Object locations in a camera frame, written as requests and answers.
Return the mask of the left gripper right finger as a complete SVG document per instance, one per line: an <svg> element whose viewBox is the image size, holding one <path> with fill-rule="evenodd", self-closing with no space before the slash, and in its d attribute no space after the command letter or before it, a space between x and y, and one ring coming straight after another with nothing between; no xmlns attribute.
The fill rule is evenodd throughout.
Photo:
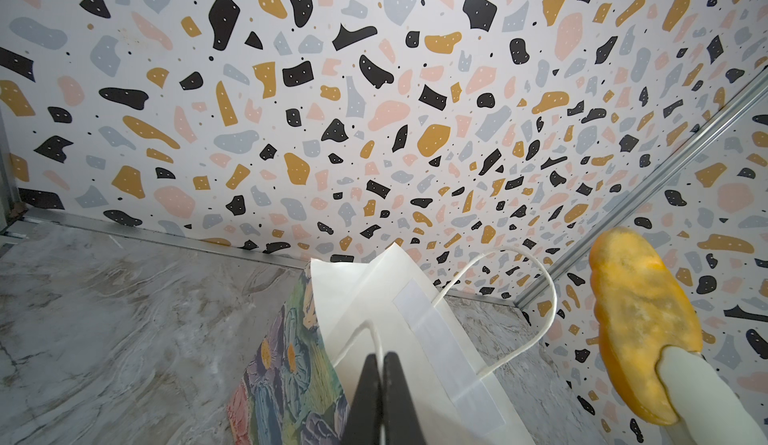
<svg viewBox="0 0 768 445"><path fill-rule="evenodd" d="M382 429L386 445L426 445L399 356L388 352L383 360Z"/></svg>

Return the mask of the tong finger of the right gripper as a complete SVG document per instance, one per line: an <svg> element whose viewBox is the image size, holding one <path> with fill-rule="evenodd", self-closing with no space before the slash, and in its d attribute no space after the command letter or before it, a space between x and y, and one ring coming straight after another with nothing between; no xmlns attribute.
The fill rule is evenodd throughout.
<svg viewBox="0 0 768 445"><path fill-rule="evenodd" d="M765 444L767 437L733 390L701 355L667 346L656 366L678 422L674 444Z"/></svg>

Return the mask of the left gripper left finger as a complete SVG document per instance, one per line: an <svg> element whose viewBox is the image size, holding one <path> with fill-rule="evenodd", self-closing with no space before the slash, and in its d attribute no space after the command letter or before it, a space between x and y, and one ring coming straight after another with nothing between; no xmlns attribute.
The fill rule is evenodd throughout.
<svg viewBox="0 0 768 445"><path fill-rule="evenodd" d="M379 445L383 421L381 375L374 354L363 364L341 445Z"/></svg>

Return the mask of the floral paper bag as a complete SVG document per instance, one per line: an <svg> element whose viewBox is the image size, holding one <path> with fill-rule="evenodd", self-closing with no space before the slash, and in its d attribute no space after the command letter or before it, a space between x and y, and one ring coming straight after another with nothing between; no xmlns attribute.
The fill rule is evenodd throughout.
<svg viewBox="0 0 768 445"><path fill-rule="evenodd" d="M437 288L398 245L372 262L313 260L227 407L237 444L340 444L363 364L401 361L426 444L532 438Z"/></svg>

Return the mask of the small oval bread roll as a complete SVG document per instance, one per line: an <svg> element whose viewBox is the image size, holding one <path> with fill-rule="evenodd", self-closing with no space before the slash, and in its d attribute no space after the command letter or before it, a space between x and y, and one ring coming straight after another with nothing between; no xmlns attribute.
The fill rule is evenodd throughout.
<svg viewBox="0 0 768 445"><path fill-rule="evenodd" d="M628 228L601 233L589 266L598 345L613 387L642 420L677 423L656 365L667 346L702 351L701 326L690 300L653 246Z"/></svg>

